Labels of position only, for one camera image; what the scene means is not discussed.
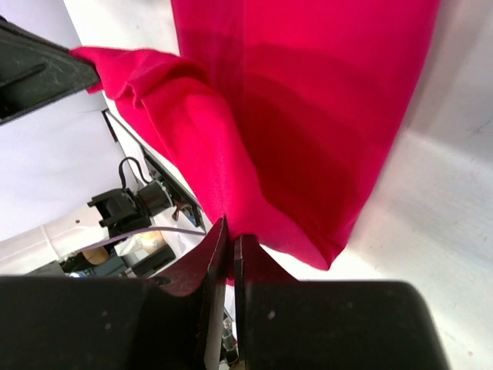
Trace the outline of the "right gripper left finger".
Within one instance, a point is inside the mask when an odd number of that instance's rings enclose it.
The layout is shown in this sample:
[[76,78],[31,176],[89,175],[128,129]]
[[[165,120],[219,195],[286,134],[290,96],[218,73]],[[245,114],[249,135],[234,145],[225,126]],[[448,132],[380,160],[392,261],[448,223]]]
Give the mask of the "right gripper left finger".
[[3,369],[216,369],[228,225],[154,277],[1,279]]

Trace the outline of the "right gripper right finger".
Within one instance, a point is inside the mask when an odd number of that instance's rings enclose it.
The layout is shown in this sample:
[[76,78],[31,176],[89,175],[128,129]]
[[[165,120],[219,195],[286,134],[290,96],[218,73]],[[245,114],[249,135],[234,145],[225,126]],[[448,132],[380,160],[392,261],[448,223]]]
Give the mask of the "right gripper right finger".
[[234,243],[248,369],[446,369],[428,307],[403,281],[298,281],[254,236]]

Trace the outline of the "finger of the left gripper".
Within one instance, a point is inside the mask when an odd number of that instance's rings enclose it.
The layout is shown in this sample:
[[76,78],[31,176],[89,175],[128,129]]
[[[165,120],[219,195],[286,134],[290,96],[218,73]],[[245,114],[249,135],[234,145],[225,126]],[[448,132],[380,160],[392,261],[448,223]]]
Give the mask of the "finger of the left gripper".
[[95,66],[1,18],[1,124],[100,83]]

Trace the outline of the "red t shirt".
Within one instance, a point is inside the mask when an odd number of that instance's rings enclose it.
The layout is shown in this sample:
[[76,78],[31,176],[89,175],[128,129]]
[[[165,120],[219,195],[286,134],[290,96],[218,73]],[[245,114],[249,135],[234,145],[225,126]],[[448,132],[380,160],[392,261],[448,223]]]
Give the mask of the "red t shirt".
[[346,247],[424,65],[436,1],[174,1],[179,54],[84,46],[95,91],[211,221],[321,270]]

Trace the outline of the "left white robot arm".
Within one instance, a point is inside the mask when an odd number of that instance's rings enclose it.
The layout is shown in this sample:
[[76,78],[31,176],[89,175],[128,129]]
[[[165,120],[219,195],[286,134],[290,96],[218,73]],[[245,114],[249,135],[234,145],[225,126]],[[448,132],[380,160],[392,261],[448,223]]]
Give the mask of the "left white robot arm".
[[1,127],[1,273],[29,274],[106,239],[89,200],[119,185],[102,94],[81,91]]

